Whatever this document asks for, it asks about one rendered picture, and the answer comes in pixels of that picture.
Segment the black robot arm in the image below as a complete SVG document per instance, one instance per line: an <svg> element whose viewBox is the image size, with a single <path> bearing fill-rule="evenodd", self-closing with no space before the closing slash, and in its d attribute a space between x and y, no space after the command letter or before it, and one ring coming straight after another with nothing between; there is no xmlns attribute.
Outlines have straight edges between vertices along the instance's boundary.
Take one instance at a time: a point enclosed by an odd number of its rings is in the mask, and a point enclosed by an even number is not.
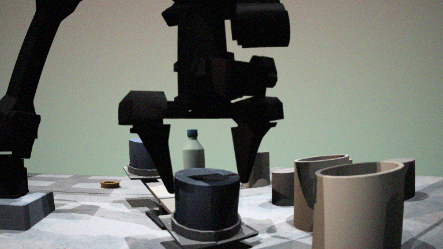
<svg viewBox="0 0 443 249"><path fill-rule="evenodd" d="M43 67L62 20L82 0L36 0L36 12L19 52L6 94L0 99L0 199L18 199L29 192L24 159L31 151L41 121L33 100ZM178 48L202 41L227 47L225 20L232 40L242 48L288 47L290 21L280 0L172 0L162 12L169 27L178 26ZM200 50L200 52L199 52ZM249 62L215 59L196 48L188 73L188 94L203 89L220 96L264 99L277 83L273 58L253 55Z"/></svg>

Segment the grey bottle with dark blue cap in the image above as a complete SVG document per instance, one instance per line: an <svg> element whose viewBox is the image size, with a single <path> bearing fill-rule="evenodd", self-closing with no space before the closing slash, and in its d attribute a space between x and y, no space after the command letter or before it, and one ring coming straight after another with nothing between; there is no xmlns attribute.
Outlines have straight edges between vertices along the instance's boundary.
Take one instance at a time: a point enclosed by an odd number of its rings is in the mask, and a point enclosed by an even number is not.
<svg viewBox="0 0 443 249"><path fill-rule="evenodd" d="M182 149L183 169L205 168L205 150L197 139L197 130L187 130L187 136Z"/></svg>

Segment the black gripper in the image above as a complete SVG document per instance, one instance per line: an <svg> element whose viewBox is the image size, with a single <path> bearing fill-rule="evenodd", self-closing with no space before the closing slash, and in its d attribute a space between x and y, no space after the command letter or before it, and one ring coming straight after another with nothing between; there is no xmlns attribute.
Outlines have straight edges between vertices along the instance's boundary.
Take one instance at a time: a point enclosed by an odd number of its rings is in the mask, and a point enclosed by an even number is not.
<svg viewBox="0 0 443 249"><path fill-rule="evenodd" d="M237 98L220 96L203 89L203 94L189 96L187 78L196 48L208 49L215 59L232 59L234 53L215 41L197 41L178 48L178 96L167 101L164 91L131 90L119 103L118 124L133 126L130 133L138 134L146 147L163 184L174 192L174 175L169 150L171 124L163 119L233 119L238 127L231 127L235 161L241 183L249 181L258 148L264 135L284 119L283 103L277 97L258 99L256 96L231 103Z"/></svg>

